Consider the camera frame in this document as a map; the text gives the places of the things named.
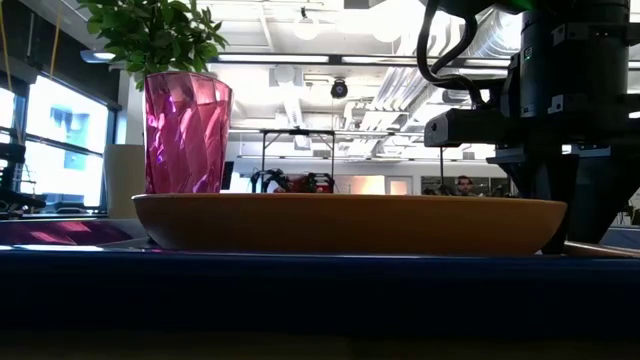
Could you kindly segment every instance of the green leaves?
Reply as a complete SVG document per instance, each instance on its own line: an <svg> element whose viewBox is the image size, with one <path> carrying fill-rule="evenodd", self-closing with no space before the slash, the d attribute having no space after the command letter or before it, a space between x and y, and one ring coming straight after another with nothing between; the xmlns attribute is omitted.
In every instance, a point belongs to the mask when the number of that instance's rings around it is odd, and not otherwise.
<svg viewBox="0 0 640 360"><path fill-rule="evenodd" d="M170 69L206 71L206 63L229 43L218 32L210 8L198 10L196 0L77 0L91 18L87 30L109 40L105 51L112 62L125 62L136 75L136 88L144 77Z"/></svg>

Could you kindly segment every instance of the pink glass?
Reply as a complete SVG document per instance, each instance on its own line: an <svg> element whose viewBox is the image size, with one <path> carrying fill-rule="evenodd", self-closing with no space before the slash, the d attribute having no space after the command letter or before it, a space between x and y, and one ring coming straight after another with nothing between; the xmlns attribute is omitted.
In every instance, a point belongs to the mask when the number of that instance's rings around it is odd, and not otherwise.
<svg viewBox="0 0 640 360"><path fill-rule="evenodd" d="M220 192L231 88L187 72L149 75L144 87L147 194Z"/></svg>

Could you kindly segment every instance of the tabletop surface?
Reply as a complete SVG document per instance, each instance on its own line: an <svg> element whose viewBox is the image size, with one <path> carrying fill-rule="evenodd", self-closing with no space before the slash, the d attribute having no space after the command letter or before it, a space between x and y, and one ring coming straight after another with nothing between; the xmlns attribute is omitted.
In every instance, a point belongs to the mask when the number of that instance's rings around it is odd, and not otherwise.
<svg viewBox="0 0 640 360"><path fill-rule="evenodd" d="M0 329L620 338L640 320L633 259L4 249Z"/></svg>

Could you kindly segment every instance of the orange bowl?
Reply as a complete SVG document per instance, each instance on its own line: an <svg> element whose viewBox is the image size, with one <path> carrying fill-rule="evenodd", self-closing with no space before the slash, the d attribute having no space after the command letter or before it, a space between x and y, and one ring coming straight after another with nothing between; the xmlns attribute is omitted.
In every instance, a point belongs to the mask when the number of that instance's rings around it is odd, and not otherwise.
<svg viewBox="0 0 640 360"><path fill-rule="evenodd" d="M530 255L561 202L439 196L160 194L133 197L166 249L305 254Z"/></svg>

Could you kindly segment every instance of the wooden bowl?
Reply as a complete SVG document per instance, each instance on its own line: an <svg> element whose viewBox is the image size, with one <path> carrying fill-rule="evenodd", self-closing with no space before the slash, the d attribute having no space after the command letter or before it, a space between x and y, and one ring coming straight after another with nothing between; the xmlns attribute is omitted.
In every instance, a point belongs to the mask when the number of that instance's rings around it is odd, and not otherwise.
<svg viewBox="0 0 640 360"><path fill-rule="evenodd" d="M166 249L305 254L530 255L560 202L483 197L161 194L133 197Z"/></svg>

